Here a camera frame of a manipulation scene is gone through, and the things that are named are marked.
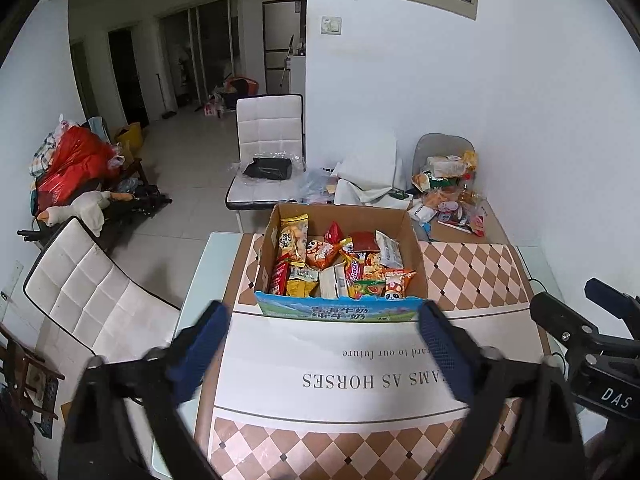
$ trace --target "checkered tablecloth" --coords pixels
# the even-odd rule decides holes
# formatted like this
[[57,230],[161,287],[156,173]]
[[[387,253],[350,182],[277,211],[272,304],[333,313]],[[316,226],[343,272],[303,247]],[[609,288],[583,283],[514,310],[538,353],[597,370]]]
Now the checkered tablecloth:
[[[236,295],[236,310],[260,313],[253,287],[263,236],[254,235]],[[420,242],[428,297],[442,310],[527,303],[510,249],[500,244]],[[477,479],[492,475],[520,406],[505,404]],[[424,478],[463,419],[408,430],[313,433],[242,424],[215,416],[209,458],[225,480],[415,480]]]
[[[519,399],[505,404],[476,478],[496,471],[519,407]],[[215,418],[210,461],[225,480],[415,480],[431,470],[462,420],[399,431],[331,434]]]

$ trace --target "black bag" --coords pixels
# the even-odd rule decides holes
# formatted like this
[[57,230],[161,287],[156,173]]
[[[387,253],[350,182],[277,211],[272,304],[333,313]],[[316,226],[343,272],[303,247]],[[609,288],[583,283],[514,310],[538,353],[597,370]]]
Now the black bag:
[[291,159],[254,156],[254,161],[246,167],[244,174],[253,178],[288,180],[291,178]]

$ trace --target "white chair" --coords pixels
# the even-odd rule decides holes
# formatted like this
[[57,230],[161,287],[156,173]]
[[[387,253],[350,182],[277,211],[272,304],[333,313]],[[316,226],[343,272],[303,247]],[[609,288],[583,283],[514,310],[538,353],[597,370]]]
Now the white chair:
[[[249,97],[238,100],[240,164],[245,168],[260,153],[288,153],[304,159],[303,102],[298,94]],[[271,181],[236,175],[226,193],[226,207],[236,212],[271,209],[298,199],[295,179]]]
[[171,342],[180,311],[134,283],[76,217],[31,267],[24,293],[37,309],[108,362],[134,360]]

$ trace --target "light switch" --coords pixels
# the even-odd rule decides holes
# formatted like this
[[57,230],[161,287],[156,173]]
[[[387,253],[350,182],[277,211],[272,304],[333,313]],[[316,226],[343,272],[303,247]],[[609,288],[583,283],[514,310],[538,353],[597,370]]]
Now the light switch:
[[342,18],[337,16],[323,16],[321,34],[338,35],[342,31]]

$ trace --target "blue gripper pad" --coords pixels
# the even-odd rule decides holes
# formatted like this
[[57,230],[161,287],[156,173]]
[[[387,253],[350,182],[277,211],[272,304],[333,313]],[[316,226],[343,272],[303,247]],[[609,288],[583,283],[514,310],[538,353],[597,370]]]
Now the blue gripper pad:
[[167,349],[166,377],[173,383],[176,405],[193,397],[202,383],[213,355],[229,328],[229,313],[219,301],[212,301],[195,325],[180,331]]
[[418,330],[453,396],[471,404],[481,359],[476,343],[464,330],[454,327],[431,300],[418,308]]

